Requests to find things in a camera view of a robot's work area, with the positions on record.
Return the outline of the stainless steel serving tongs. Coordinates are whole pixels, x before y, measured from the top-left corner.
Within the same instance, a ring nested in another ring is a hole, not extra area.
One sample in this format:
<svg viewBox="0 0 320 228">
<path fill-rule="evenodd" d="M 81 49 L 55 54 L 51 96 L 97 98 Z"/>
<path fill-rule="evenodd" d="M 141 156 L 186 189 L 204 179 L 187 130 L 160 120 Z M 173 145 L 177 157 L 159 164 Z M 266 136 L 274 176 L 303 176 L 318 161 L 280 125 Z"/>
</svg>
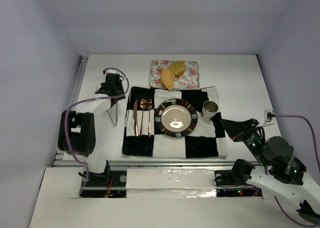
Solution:
<svg viewBox="0 0 320 228">
<path fill-rule="evenodd" d="M 110 117 L 110 120 L 114 127 L 118 126 L 118 119 L 119 119 L 119 111 L 118 111 L 118 102 L 114 101 L 113 99 L 110 100 L 110 108 L 107 109 L 107 113 Z"/>
</svg>

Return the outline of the long bread piece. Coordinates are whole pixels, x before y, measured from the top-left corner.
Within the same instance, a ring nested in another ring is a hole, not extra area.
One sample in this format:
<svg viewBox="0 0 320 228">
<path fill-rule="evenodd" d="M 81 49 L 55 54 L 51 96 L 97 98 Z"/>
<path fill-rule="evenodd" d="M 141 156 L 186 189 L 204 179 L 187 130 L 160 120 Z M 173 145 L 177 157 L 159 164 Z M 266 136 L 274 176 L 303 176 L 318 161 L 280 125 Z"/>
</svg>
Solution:
<svg viewBox="0 0 320 228">
<path fill-rule="evenodd" d="M 161 82 L 165 86 L 166 89 L 171 91 L 174 86 L 175 75 L 170 72 L 168 69 L 163 68 L 161 71 Z"/>
</svg>

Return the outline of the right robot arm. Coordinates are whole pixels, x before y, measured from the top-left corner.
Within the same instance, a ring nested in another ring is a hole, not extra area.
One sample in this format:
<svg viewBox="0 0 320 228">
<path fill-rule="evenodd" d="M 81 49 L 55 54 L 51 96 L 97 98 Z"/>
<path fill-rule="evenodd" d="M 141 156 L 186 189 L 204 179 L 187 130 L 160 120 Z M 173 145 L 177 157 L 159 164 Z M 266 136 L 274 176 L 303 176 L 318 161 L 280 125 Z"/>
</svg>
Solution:
<svg viewBox="0 0 320 228">
<path fill-rule="evenodd" d="M 288 202 L 300 218 L 305 220 L 306 228 L 320 224 L 320 186 L 307 172 L 307 167 L 294 157 L 294 148 L 280 137 L 266 139 L 266 126 L 273 121 L 259 123 L 256 119 L 246 121 L 220 121 L 233 142 L 242 142 L 257 160 L 263 170 L 244 159 L 237 159 L 231 170 L 220 171 L 213 185 L 224 190 L 244 190 L 254 187 Z"/>
</svg>

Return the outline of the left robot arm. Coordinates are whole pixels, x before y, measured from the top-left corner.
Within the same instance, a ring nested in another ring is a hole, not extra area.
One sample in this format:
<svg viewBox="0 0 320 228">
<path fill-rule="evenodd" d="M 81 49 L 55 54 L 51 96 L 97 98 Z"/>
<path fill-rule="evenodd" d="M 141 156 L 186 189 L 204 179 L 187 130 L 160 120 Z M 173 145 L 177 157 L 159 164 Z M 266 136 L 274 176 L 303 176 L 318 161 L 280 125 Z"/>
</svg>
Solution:
<svg viewBox="0 0 320 228">
<path fill-rule="evenodd" d="M 102 71 L 104 82 L 94 92 L 93 97 L 70 105 L 61 114 L 57 147 L 71 155 L 84 166 L 81 188 L 88 182 L 110 183 L 110 165 L 107 160 L 98 158 L 96 146 L 95 119 L 107 113 L 114 126 L 118 125 L 118 102 L 126 98 L 129 91 L 129 79 L 116 68 Z"/>
</svg>

